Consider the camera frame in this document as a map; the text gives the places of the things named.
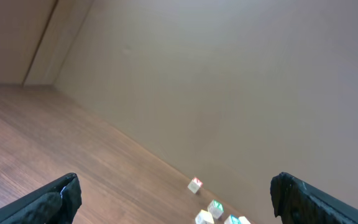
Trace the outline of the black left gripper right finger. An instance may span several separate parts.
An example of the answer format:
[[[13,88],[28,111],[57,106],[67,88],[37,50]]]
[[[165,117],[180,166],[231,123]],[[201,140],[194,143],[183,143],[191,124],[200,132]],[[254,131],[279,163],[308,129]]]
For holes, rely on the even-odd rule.
[[[358,209],[286,172],[272,178],[270,195],[283,224],[358,224]]]

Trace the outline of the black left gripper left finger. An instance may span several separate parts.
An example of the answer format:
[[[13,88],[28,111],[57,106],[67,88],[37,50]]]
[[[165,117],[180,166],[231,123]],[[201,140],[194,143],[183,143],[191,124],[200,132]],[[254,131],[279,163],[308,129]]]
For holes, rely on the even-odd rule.
[[[81,205],[79,178],[67,173],[0,208],[0,224],[72,224]]]

